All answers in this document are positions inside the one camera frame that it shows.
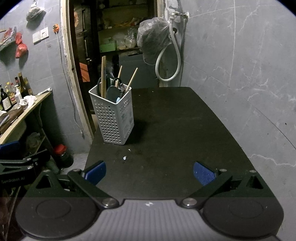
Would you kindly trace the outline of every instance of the red lid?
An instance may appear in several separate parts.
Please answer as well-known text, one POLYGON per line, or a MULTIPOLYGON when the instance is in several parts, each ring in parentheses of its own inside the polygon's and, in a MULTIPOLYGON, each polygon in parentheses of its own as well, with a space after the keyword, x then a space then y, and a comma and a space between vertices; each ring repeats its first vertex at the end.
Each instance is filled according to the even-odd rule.
POLYGON ((63 144, 59 144, 54 148, 54 152, 56 155, 60 155, 64 153, 67 150, 67 147, 64 146, 63 144))

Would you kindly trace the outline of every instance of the white hose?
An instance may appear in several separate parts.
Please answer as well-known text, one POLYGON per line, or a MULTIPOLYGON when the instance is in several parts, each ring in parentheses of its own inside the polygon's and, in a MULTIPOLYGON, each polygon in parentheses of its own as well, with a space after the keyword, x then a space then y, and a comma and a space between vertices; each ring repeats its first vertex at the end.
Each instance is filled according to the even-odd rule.
POLYGON ((155 65, 155 73, 156 73, 156 76, 159 80, 162 80, 162 81, 171 81, 173 78, 175 78, 179 71, 180 71, 180 67, 181 67, 181 56, 180 56, 180 52, 179 52, 179 49, 178 49, 178 45, 177 45, 177 42, 175 40, 175 36, 174 36, 174 31, 173 31, 173 24, 170 23, 170 36, 172 38, 172 41, 173 41, 173 44, 174 44, 174 47, 175 47, 175 50, 176 50, 176 53, 177 53, 177 59, 178 59, 178 66, 177 66, 177 70, 176 72, 174 73, 174 75, 171 77, 171 78, 168 78, 168 79, 163 79, 160 77, 159 75, 159 72, 158 72, 158 67, 159 67, 159 62, 161 60, 161 57, 165 51, 165 49, 167 47, 165 47, 159 54, 158 58, 157 58, 157 61, 156 61, 156 65, 155 65))

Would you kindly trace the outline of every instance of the white logo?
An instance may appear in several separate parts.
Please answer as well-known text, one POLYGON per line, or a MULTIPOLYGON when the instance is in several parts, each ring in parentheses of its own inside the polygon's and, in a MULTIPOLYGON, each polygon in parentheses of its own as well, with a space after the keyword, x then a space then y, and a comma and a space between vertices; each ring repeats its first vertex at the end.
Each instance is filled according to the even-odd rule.
POLYGON ((153 202, 150 202, 150 201, 145 203, 145 205, 148 206, 148 207, 152 206, 153 204, 154 203, 153 202))

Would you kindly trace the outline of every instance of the faucet handle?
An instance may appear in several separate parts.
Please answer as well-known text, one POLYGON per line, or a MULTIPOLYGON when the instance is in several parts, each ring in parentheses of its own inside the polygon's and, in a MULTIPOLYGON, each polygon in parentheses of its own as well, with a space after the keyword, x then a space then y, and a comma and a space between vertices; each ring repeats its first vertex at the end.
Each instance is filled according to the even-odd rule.
POLYGON ((179 7, 172 7, 172 6, 169 6, 170 9, 174 9, 176 12, 180 12, 181 9, 179 7))

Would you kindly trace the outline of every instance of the sunflower decoration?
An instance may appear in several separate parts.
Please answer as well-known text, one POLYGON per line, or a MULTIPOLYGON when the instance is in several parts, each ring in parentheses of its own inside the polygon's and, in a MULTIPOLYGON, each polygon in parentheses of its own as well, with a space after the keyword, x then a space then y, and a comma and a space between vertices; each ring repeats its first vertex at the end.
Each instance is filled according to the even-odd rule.
POLYGON ((74 26, 77 27, 79 21, 78 21, 78 13, 74 12, 74 26))

